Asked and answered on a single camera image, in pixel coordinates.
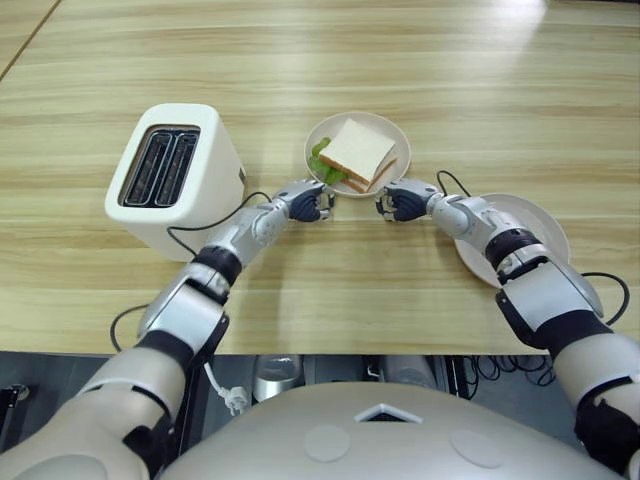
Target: empty plate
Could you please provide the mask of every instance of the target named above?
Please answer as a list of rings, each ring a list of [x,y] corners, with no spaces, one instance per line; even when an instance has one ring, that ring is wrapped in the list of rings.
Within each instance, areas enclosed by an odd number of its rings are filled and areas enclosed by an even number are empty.
[[[489,193],[481,197],[496,210],[516,217],[558,258],[569,263],[570,250],[567,236],[556,219],[546,210],[529,200],[508,193]],[[495,270],[479,251],[462,240],[456,240],[455,243],[458,255],[469,270],[489,285],[501,287]]]
[[[387,183],[404,177],[405,173],[407,173],[407,169],[409,168],[409,163],[411,163],[411,147],[409,146],[409,140],[407,140],[406,135],[400,129],[400,127],[398,127],[391,120],[387,120],[380,115],[375,115],[368,112],[344,112],[325,118],[315,127],[313,127],[313,130],[311,130],[311,133],[307,137],[307,141],[304,146],[305,164],[307,165],[307,169],[309,170],[311,176],[313,176],[313,178],[318,181],[322,181],[322,179],[316,176],[316,172],[314,172],[309,165],[311,149],[314,145],[320,143],[324,137],[334,138],[348,118],[358,122],[361,125],[364,125],[374,132],[380,133],[385,137],[392,139],[395,142],[395,145],[393,146],[393,149],[391,151],[395,152],[396,154],[396,162],[391,167],[389,167],[386,172],[384,172],[384,174],[378,179],[378,181],[371,186],[368,192],[357,192],[356,190],[349,187],[348,185],[345,185],[342,182],[337,182],[332,185],[337,194],[344,195],[345,197],[373,197]]]

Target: power cord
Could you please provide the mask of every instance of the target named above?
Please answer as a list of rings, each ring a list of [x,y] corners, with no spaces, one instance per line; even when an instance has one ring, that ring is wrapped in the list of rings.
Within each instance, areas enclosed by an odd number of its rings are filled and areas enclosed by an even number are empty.
[[[118,322],[120,322],[122,317],[129,315],[130,313],[133,313],[135,311],[142,310],[143,308],[147,308],[148,306],[149,304],[145,303],[144,305],[137,305],[135,307],[127,308],[125,311],[120,312],[118,315],[116,315],[116,318],[113,319],[113,321],[111,322],[111,326],[109,327],[109,337],[111,338],[111,345],[113,345],[113,348],[116,349],[116,352],[122,351],[122,347],[120,347],[118,338],[116,336],[116,327],[118,326]]]
[[[264,192],[256,191],[256,192],[253,192],[251,195],[249,195],[247,198],[245,198],[242,201],[242,203],[238,206],[238,208],[236,208],[233,212],[231,212],[229,215],[224,217],[222,220],[218,220],[217,222],[210,223],[209,225],[203,225],[201,227],[174,227],[174,226],[167,227],[167,234],[173,239],[173,241],[175,241],[178,245],[180,245],[182,248],[187,250],[191,255],[195,257],[197,255],[196,251],[193,248],[191,248],[189,245],[184,243],[182,240],[180,240],[176,236],[176,234],[173,233],[173,231],[176,230],[178,232],[198,232],[200,230],[207,230],[209,228],[217,227],[218,225],[226,222],[231,217],[233,217],[236,213],[240,211],[240,209],[242,209],[247,204],[249,200],[251,200],[253,197],[257,195],[262,195],[268,202],[271,201],[271,197],[269,195],[267,195]]]
[[[469,193],[469,190],[467,190],[462,184],[462,182],[458,180],[458,177],[456,177],[453,173],[449,172],[448,170],[438,170],[438,172],[436,173],[436,178],[438,179],[438,184],[440,185],[440,189],[442,190],[442,193],[444,193],[445,195],[448,195],[447,187],[444,186],[444,182],[442,181],[442,175],[446,175],[449,178],[451,178],[451,180],[456,182],[458,187],[460,187],[460,190],[462,190],[467,197],[471,196],[471,194]]]
[[[235,417],[236,413],[244,413],[247,408],[249,408],[249,396],[244,388],[232,387],[231,389],[226,389],[221,387],[213,374],[213,368],[211,368],[209,362],[205,362],[204,372],[207,374],[207,378],[213,389],[218,396],[224,400],[224,404],[229,409],[232,417]]]
[[[629,306],[629,299],[631,298],[631,292],[629,291],[629,286],[627,285],[627,282],[622,280],[617,275],[614,275],[613,273],[606,273],[606,272],[586,272],[586,273],[583,273],[582,276],[610,278],[611,280],[615,280],[618,283],[618,285],[622,287],[622,304],[620,305],[620,308],[615,313],[615,315],[611,317],[611,319],[605,322],[606,325],[613,325],[614,323],[616,323],[618,319],[624,314],[624,312],[627,311],[627,307]]]
[[[471,372],[471,379],[467,385],[472,387],[468,399],[471,400],[478,392],[480,379],[489,382],[497,381],[502,373],[524,372],[529,383],[538,387],[551,385],[555,380],[553,362],[546,355],[534,355],[518,358],[515,355],[466,355],[463,357],[465,370]]]

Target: lettuce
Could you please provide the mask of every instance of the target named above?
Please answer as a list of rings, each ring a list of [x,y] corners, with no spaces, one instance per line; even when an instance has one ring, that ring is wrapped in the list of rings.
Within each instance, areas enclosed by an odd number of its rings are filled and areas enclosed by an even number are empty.
[[[324,181],[324,183],[327,185],[333,185],[340,180],[348,178],[348,175],[320,160],[320,152],[323,148],[329,145],[329,143],[331,143],[331,139],[329,137],[324,137],[320,143],[313,146],[311,149],[311,156],[309,157],[309,166],[314,172],[316,172],[318,177]]]

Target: robot finger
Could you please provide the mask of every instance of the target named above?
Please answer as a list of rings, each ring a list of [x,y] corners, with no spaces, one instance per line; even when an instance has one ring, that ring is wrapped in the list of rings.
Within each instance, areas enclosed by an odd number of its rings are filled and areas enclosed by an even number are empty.
[[[333,207],[336,204],[336,194],[333,188],[328,185],[322,187],[322,193],[318,195],[318,211],[320,212],[320,219],[326,220],[331,216]]]
[[[391,184],[384,187],[376,195],[376,210],[385,220],[395,221],[395,204],[393,201],[393,187]]]

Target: white plate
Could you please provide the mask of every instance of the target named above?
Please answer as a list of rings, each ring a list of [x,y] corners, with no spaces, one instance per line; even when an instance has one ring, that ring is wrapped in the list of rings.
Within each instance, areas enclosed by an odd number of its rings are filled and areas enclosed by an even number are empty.
[[[340,131],[340,128],[342,128],[342,125],[344,125],[344,122],[347,121],[347,118],[351,118],[365,127],[370,128],[374,132],[378,132],[396,142],[392,149],[396,154],[396,162],[389,167],[386,172],[384,172],[382,177],[380,177],[376,183],[371,186],[369,192],[359,193],[342,182],[333,184],[333,188],[338,195],[353,198],[373,197],[378,190],[384,187],[387,183],[404,177],[405,173],[407,173],[407,170],[409,169],[409,163],[411,163],[411,147],[409,146],[409,140],[407,140],[406,135],[400,127],[391,120],[387,120],[380,115],[368,112],[344,112],[325,118],[313,127],[313,130],[311,130],[311,133],[307,137],[307,141],[304,146],[305,165],[307,165],[307,169],[313,178],[322,181],[316,176],[316,173],[309,165],[311,149],[314,145],[320,143],[324,137],[334,138]]]
[[[523,222],[549,250],[569,263],[570,249],[567,236],[556,219],[546,210],[529,200],[508,193],[489,193],[481,196],[497,210],[510,213]],[[480,252],[462,240],[456,240],[455,243],[458,255],[469,270],[489,285],[501,287],[495,270]]]

